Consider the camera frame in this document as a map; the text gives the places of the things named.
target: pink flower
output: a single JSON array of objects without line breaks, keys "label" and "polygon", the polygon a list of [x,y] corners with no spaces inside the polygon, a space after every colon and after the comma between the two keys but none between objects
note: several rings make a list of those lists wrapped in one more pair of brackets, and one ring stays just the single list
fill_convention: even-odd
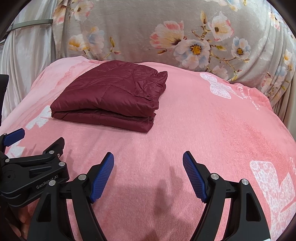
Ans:
[{"label": "pink flower", "polygon": [[264,77],[262,83],[261,83],[261,92],[262,93],[265,93],[268,90],[271,82],[272,82],[272,77],[271,77],[270,73],[267,72],[265,74],[265,77]]},{"label": "pink flower", "polygon": [[76,20],[84,22],[93,7],[94,4],[90,1],[80,1],[74,8],[72,15],[74,15]]},{"label": "pink flower", "polygon": [[68,47],[73,51],[86,51],[89,49],[89,45],[84,41],[83,34],[73,35],[69,38]]},{"label": "pink flower", "polygon": [[234,30],[231,27],[230,21],[222,12],[213,18],[212,23],[208,23],[215,41],[222,41],[233,36]]},{"label": "pink flower", "polygon": [[227,69],[224,67],[217,65],[215,68],[213,68],[212,73],[221,79],[228,80]]},{"label": "pink flower", "polygon": [[270,19],[271,19],[271,25],[278,31],[281,30],[280,28],[280,22],[278,21],[278,19],[276,18],[276,15],[274,13],[269,12],[268,13]]},{"label": "pink flower", "polygon": [[170,49],[184,39],[184,23],[181,21],[165,21],[155,28],[155,32],[150,35],[150,44],[154,48]]},{"label": "pink flower", "polygon": [[57,3],[57,7],[53,13],[53,23],[55,25],[60,25],[64,23],[66,8],[67,8],[67,3],[65,3],[65,0],[59,0]]},{"label": "pink flower", "polygon": [[102,53],[102,49],[104,47],[104,35],[105,32],[103,30],[99,30],[98,27],[91,28],[90,32],[87,33],[86,37],[90,44],[91,52],[95,55],[99,55]]}]

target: yellow flower center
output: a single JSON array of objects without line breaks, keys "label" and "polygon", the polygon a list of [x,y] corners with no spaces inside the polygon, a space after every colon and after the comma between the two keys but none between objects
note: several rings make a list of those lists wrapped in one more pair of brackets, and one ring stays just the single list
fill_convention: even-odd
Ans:
[{"label": "yellow flower center", "polygon": [[78,41],[76,42],[75,40],[72,39],[69,41],[69,45],[73,45],[74,47],[78,48],[80,46],[80,43]]},{"label": "yellow flower center", "polygon": [[243,55],[244,54],[244,51],[241,48],[238,48],[237,49],[237,54],[238,55]]},{"label": "yellow flower center", "polygon": [[190,48],[191,48],[191,52],[195,55],[200,55],[202,52],[202,47],[200,47],[199,45],[193,45]]}]

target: flower print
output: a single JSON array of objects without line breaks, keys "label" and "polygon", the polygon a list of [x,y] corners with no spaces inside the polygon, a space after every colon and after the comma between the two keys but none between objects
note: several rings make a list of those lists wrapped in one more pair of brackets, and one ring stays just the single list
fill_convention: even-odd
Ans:
[{"label": "flower print", "polygon": [[227,6],[227,2],[225,0],[205,0],[206,2],[217,2],[220,6]]},{"label": "flower print", "polygon": [[105,32],[99,30],[98,27],[91,28],[90,32],[87,34],[91,52],[95,55],[102,53],[104,47],[104,34]]},{"label": "flower print", "polygon": [[234,58],[248,60],[248,57],[251,54],[251,47],[248,44],[248,41],[245,39],[239,39],[238,37],[235,37],[232,43],[231,54]]},{"label": "flower print", "polygon": [[230,8],[234,10],[235,12],[238,11],[238,9],[241,9],[240,0],[226,0],[229,4]]},{"label": "flower print", "polygon": [[274,53],[274,44],[270,43],[270,40],[263,37],[259,40],[258,49],[262,49],[259,59],[263,59],[265,61],[269,61],[272,58]]},{"label": "flower print", "polygon": [[277,29],[278,31],[280,31],[281,28],[280,28],[280,26],[279,26],[279,21],[278,21],[278,19],[276,18],[275,14],[272,13],[272,12],[269,12],[268,15],[269,15],[269,17],[270,17],[270,19],[271,19],[271,25],[272,25],[275,29]]},{"label": "flower print", "polygon": [[228,80],[227,69],[224,67],[217,65],[215,68],[213,68],[212,73],[221,79]]},{"label": "flower print", "polygon": [[52,116],[52,110],[50,109],[50,106],[47,105],[46,107],[44,107],[44,109],[41,111],[41,113],[34,118],[33,120],[31,120],[27,125],[26,128],[28,130],[32,129],[35,125],[37,125],[39,128],[41,128],[42,126],[44,126],[49,119]]},{"label": "flower print", "polygon": [[230,93],[233,93],[237,97],[243,99],[230,86],[225,85],[224,83],[219,83],[215,76],[208,74],[208,73],[200,73],[200,76],[201,76],[201,78],[203,78],[204,80],[206,80],[210,83],[210,91],[214,95],[218,95],[218,96],[226,98],[226,99],[231,99]]},{"label": "flower print", "polygon": [[290,30],[290,28],[287,24],[285,24],[285,28],[287,29],[288,36],[290,36],[292,39],[293,47],[296,48],[296,38],[295,38],[294,34],[292,33],[292,31]]},{"label": "flower print", "polygon": [[280,182],[271,162],[251,161],[250,168],[270,208],[271,240],[277,240],[296,212],[293,180],[288,172]]},{"label": "flower print", "polygon": [[293,54],[293,55],[292,55],[292,58],[291,58],[291,62],[290,62],[290,64],[288,65],[288,71],[290,71],[291,78],[293,77],[294,72],[295,72],[295,64],[296,64],[296,57],[295,57],[295,55]]},{"label": "flower print", "polygon": [[285,77],[287,75],[287,68],[285,66],[279,66],[275,75],[279,77]]},{"label": "flower print", "polygon": [[279,14],[279,12],[271,5],[271,12],[274,14],[276,20],[278,20],[280,23],[285,23],[284,19],[282,16]]},{"label": "flower print", "polygon": [[53,23],[55,25],[60,25],[64,23],[66,9],[67,9],[67,0],[58,0],[57,7],[53,13]]},{"label": "flower print", "polygon": [[154,48],[170,49],[184,39],[183,21],[177,23],[175,21],[165,21],[155,28],[155,32],[150,35],[150,44]]},{"label": "flower print", "polygon": [[232,10],[235,12],[238,11],[238,9],[241,9],[240,0],[205,0],[206,2],[217,2],[220,6],[227,6],[229,5]]},{"label": "flower print", "polygon": [[204,68],[209,64],[210,45],[206,40],[182,40],[176,46],[174,56],[185,68]]},{"label": "flower print", "polygon": [[285,63],[287,66],[290,65],[291,60],[292,60],[292,57],[293,57],[292,53],[289,52],[289,51],[286,49],[286,52],[285,52],[285,54],[284,54],[284,63]]},{"label": "flower print", "polygon": [[261,92],[265,93],[272,82],[270,73],[266,72],[265,77],[261,83]]},{"label": "flower print", "polygon": [[21,142],[22,140],[12,144],[7,152],[7,156],[8,158],[17,158],[17,157],[21,157],[25,147],[23,146],[19,146],[19,143]]},{"label": "flower print", "polygon": [[214,17],[212,23],[208,23],[208,25],[214,35],[215,41],[228,39],[234,34],[230,21],[222,12],[220,12],[218,16]]},{"label": "flower print", "polygon": [[89,49],[83,39],[83,34],[73,35],[69,39],[69,49],[74,51],[85,51]]},{"label": "flower print", "polygon": [[79,1],[72,12],[72,15],[74,15],[76,20],[84,22],[93,7],[94,4],[90,1]]},{"label": "flower print", "polygon": [[296,175],[296,167],[295,167],[295,163],[294,163],[293,157],[290,157],[290,163],[291,163],[292,168],[293,168],[293,173]]}]

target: gray floral fabric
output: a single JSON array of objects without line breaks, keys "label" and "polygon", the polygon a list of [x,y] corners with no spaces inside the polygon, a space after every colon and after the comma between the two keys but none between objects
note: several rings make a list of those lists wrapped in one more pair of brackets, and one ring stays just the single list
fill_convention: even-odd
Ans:
[{"label": "gray floral fabric", "polygon": [[53,25],[58,58],[207,71],[272,106],[295,73],[296,39],[266,0],[58,0]]}]

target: folded burgundy jacket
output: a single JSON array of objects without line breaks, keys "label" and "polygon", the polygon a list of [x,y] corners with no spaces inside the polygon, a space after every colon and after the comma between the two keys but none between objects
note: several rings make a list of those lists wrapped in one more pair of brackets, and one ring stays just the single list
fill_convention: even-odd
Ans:
[{"label": "folded burgundy jacket", "polygon": [[168,73],[108,61],[82,74],[51,104],[52,117],[148,132]]}]

